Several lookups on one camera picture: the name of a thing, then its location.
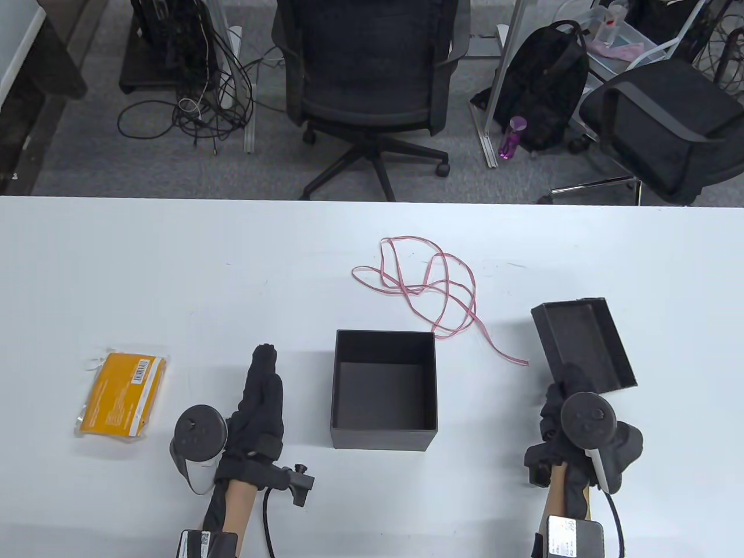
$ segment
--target barcode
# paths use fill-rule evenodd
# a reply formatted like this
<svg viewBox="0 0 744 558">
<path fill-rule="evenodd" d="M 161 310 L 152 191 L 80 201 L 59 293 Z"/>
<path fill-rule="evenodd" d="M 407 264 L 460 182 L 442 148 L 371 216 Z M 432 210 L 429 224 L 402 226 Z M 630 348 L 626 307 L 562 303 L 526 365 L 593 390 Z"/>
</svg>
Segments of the barcode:
<svg viewBox="0 0 744 558">
<path fill-rule="evenodd" d="M 139 364 L 137 365 L 137 370 L 135 370 L 135 377 L 132 378 L 133 384 L 141 384 L 142 380 L 144 379 L 144 373 L 147 372 L 147 367 L 150 366 L 150 361 L 147 359 L 142 359 Z"/>
<path fill-rule="evenodd" d="M 209 531 L 202 531 L 202 551 L 200 553 L 202 558 L 208 558 L 209 556 L 209 539 L 211 538 L 211 534 Z"/>
</svg>

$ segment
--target purple water bottle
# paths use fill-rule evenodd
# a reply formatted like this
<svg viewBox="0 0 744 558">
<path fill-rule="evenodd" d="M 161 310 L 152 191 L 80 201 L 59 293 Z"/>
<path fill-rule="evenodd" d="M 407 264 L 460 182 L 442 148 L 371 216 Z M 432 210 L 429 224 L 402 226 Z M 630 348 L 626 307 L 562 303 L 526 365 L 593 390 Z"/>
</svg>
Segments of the purple water bottle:
<svg viewBox="0 0 744 558">
<path fill-rule="evenodd" d="M 519 146 L 519 138 L 527 128 L 527 121 L 521 116 L 514 116 L 509 121 L 504 137 L 501 138 L 501 145 L 498 146 L 498 156 L 502 159 L 511 159 L 514 157 L 516 148 Z"/>
</svg>

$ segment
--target black office chair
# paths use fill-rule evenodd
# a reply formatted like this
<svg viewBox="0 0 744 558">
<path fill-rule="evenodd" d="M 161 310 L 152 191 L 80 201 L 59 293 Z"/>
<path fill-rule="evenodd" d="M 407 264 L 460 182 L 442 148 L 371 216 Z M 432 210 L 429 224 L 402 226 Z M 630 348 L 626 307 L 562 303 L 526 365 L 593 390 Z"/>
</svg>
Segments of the black office chair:
<svg viewBox="0 0 744 558">
<path fill-rule="evenodd" d="M 689 205 L 705 186 L 744 172 L 744 106 L 682 60 L 618 75 L 589 94 L 579 115 L 631 176 L 554 188 L 538 203 L 624 183 L 635 186 L 636 205 L 642 187 Z"/>
<path fill-rule="evenodd" d="M 394 202 L 383 152 L 438 159 L 447 176 L 446 152 L 385 134 L 444 128 L 469 35 L 469 0 L 278 0 L 272 38 L 286 64 L 287 115 L 308 122 L 305 143 L 317 130 L 352 144 L 300 199 L 365 157 Z"/>
</svg>

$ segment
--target pink cloth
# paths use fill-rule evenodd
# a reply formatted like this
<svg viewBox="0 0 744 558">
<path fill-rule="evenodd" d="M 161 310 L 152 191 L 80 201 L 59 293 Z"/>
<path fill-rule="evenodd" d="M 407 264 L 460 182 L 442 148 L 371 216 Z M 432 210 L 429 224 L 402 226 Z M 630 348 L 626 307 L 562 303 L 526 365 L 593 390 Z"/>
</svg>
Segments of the pink cloth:
<svg viewBox="0 0 744 558">
<path fill-rule="evenodd" d="M 620 47 L 606 47 L 601 42 L 594 40 L 586 43 L 586 50 L 593 54 L 599 54 L 601 57 L 615 58 L 626 62 L 632 62 L 646 51 L 642 42 L 634 42 L 632 45 Z"/>
</svg>

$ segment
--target plastic wrapper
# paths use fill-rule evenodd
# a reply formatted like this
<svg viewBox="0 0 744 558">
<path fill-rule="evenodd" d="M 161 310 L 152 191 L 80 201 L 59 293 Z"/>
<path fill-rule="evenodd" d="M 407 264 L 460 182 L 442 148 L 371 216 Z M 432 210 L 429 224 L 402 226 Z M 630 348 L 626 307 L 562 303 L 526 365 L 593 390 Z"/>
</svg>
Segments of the plastic wrapper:
<svg viewBox="0 0 744 558">
<path fill-rule="evenodd" d="M 150 418 L 169 357 L 110 350 L 95 368 L 95 379 L 75 433 L 123 440 L 142 436 Z"/>
</svg>

